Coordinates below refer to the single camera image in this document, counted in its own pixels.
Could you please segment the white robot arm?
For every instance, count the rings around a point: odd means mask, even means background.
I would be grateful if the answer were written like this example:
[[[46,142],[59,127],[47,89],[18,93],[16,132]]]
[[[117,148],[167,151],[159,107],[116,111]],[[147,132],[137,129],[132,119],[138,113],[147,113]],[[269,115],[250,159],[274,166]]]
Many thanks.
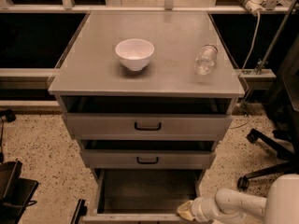
[[[222,224],[241,224],[250,215],[263,224],[299,224],[299,175],[280,176],[266,198],[219,189],[212,198],[187,201],[177,212],[182,218],[199,223],[218,220]]]

